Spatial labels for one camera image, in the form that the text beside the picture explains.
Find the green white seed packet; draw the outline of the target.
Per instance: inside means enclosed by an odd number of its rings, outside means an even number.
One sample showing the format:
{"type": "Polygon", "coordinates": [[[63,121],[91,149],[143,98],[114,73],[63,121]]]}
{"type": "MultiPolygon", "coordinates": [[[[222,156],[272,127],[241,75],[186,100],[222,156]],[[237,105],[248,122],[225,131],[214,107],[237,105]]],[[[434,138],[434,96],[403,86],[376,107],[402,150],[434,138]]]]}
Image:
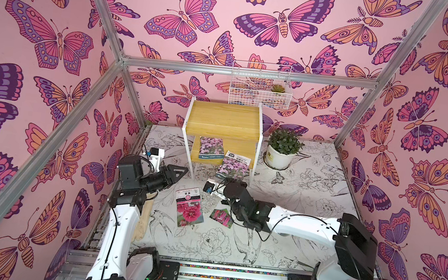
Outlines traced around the green white seed packet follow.
{"type": "Polygon", "coordinates": [[[233,220],[231,218],[231,213],[229,212],[228,208],[230,207],[229,201],[226,199],[222,199],[216,194],[213,194],[213,197],[219,198],[221,200],[221,203],[226,206],[226,208],[218,209],[215,208],[212,213],[210,214],[210,219],[218,222],[222,226],[226,228],[232,228],[233,220]]]}

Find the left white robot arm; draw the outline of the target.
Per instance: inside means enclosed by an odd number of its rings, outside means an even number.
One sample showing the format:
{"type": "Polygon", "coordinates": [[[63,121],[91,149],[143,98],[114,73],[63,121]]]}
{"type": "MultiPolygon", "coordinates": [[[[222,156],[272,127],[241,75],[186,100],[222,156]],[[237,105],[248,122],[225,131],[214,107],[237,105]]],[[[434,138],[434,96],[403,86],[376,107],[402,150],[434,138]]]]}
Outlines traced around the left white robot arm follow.
{"type": "Polygon", "coordinates": [[[119,189],[109,200],[110,219],[102,246],[85,280],[152,280],[159,272],[156,248],[130,251],[134,232],[150,193],[159,193],[179,182],[187,167],[155,167],[146,157],[129,155],[117,165],[119,189]]]}

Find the purple flower blue-edged seed packet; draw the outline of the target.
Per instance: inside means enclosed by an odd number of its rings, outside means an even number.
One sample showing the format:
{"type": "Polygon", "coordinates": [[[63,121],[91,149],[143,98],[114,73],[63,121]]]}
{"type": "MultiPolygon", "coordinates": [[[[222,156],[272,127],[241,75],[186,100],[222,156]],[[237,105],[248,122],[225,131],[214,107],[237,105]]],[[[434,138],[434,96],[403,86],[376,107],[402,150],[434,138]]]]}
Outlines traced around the purple flower blue-edged seed packet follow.
{"type": "Polygon", "coordinates": [[[223,144],[221,138],[200,137],[199,159],[215,160],[224,158],[225,152],[223,144]]]}

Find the red rose seed packet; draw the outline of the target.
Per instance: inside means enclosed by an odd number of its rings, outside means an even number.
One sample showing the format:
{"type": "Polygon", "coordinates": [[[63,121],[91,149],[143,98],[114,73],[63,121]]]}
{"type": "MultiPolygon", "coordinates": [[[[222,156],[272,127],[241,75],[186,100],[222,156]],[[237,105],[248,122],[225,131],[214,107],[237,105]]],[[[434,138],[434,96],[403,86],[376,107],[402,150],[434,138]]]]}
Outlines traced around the red rose seed packet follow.
{"type": "Polygon", "coordinates": [[[175,200],[178,227],[192,226],[204,222],[199,188],[177,190],[175,200]]]}

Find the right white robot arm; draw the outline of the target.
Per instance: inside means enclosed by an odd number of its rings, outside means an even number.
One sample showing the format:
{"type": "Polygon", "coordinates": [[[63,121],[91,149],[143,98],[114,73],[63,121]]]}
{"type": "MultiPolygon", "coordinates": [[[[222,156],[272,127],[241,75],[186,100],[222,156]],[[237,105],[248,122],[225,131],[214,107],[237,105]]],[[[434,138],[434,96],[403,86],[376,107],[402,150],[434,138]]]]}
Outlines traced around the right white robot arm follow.
{"type": "Polygon", "coordinates": [[[291,235],[334,249],[335,254],[316,264],[310,280],[374,280],[378,241],[354,215],[324,218],[296,213],[255,200],[244,182],[228,182],[218,193],[244,228],[265,232],[267,237],[291,235]]]}

